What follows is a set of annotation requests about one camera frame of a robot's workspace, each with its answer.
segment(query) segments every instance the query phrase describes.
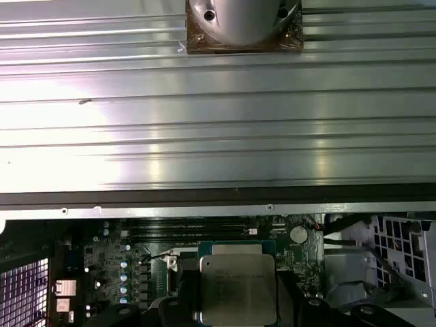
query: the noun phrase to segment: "screw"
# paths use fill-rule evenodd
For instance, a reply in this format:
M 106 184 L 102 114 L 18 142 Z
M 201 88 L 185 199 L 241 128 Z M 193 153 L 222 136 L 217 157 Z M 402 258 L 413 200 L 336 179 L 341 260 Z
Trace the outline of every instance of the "screw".
M 314 307 L 318 307 L 321 305 L 321 301 L 316 298 L 312 298 L 311 300 L 309 300 L 309 304 L 313 305 Z
M 374 309 L 371 307 L 361 307 L 360 311 L 362 313 L 364 313 L 365 315 L 373 315 L 374 314 Z

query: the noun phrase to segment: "ventilation grille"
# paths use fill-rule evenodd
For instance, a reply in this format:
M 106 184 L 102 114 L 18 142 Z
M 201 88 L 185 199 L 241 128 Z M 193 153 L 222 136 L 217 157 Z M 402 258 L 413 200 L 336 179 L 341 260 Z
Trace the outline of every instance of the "ventilation grille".
M 0 327 L 44 327 L 48 259 L 1 273 Z
M 405 274 L 419 281 L 426 282 L 424 254 L 420 250 L 419 236 L 409 233 L 410 223 L 378 217 L 378 224 L 374 226 L 375 250 L 383 258 L 388 258 L 390 251 L 399 251 L 404 255 Z M 393 268 L 398 270 L 399 264 L 392 262 Z M 390 282 L 390 275 L 380 263 L 377 263 L 377 280 L 379 286 Z

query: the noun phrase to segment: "black cable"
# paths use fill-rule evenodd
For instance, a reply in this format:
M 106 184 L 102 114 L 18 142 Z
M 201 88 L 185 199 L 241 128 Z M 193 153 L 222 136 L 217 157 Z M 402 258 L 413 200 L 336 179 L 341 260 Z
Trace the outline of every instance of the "black cable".
M 171 253 L 163 253 L 163 254 L 154 255 L 154 256 L 150 256 L 149 254 L 146 254 L 140 258 L 140 261 L 143 262 L 143 261 L 151 261 L 151 260 L 155 260 L 155 259 L 164 259 L 164 258 L 168 257 L 169 255 L 172 257 L 178 258 L 178 255 L 172 255 Z
M 333 222 L 326 223 L 324 228 L 324 236 L 340 232 L 341 230 L 351 227 L 360 221 L 371 222 L 371 215 L 372 214 L 368 213 L 355 213 L 353 215 L 347 215 L 344 218 L 335 220 Z

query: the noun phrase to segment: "cable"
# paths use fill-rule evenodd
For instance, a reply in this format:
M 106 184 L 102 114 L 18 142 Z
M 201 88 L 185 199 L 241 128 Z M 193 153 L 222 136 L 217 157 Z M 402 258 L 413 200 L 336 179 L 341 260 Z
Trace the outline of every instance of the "cable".
M 155 259 L 165 259 L 168 256 L 172 256 L 172 257 L 177 257 L 178 258 L 178 255 L 173 255 L 171 253 L 162 253 L 162 254 L 159 254 L 159 255 L 154 255 L 152 257 L 149 257 L 149 256 L 150 256 L 149 254 L 144 255 L 143 257 L 140 258 L 140 261 L 143 262 L 143 261 L 151 261 L 151 260 L 155 260 Z
M 320 225 L 319 223 L 316 222 L 315 218 L 313 218 L 312 215 L 307 214 L 307 215 L 305 215 L 305 217 L 308 217 L 308 218 L 309 218 L 309 220 L 311 221 L 311 223 L 315 226 L 315 229 L 316 229 L 316 230 L 321 230 L 321 225 Z

